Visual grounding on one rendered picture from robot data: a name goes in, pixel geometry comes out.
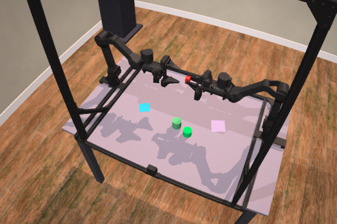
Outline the green cylinder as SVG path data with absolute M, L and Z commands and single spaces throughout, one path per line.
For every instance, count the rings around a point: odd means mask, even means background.
M 183 136 L 189 138 L 192 135 L 192 129 L 189 126 L 184 127 Z
M 180 129 L 181 128 L 181 119 L 178 118 L 178 117 L 175 117 L 173 120 L 172 120 L 172 127 L 173 129 Z

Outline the red block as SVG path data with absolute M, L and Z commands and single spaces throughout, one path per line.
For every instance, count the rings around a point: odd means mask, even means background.
M 187 83 L 186 83 L 187 81 L 189 81 L 189 82 L 191 81 L 191 77 L 190 77 L 190 76 L 187 76 L 187 77 L 186 77 L 186 79 L 185 79 L 185 84 L 187 84 Z

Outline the cyan rectangle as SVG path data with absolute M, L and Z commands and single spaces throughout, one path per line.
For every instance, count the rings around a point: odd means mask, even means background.
M 139 104 L 140 112 L 150 111 L 150 103 Z

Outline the pale pink square pad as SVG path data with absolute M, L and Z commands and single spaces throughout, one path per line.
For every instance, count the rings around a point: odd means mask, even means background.
M 211 130 L 212 132 L 225 132 L 225 122 L 211 120 Z

